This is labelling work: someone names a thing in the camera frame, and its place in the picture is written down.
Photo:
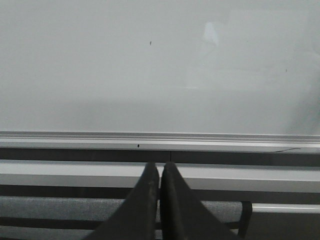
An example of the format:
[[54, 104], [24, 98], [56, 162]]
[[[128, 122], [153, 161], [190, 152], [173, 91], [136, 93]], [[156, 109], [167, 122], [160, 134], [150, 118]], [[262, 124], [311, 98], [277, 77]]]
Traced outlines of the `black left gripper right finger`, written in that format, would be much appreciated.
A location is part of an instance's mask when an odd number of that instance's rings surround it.
[[240, 239], [197, 199], [173, 162], [161, 176], [160, 220], [164, 240]]

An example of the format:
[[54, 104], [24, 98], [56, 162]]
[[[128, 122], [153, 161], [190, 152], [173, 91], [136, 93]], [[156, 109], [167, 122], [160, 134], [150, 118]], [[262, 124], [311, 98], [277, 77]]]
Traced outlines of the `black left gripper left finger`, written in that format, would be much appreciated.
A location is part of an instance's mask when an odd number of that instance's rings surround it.
[[148, 162], [137, 184], [121, 206], [86, 240], [154, 240], [159, 172]]

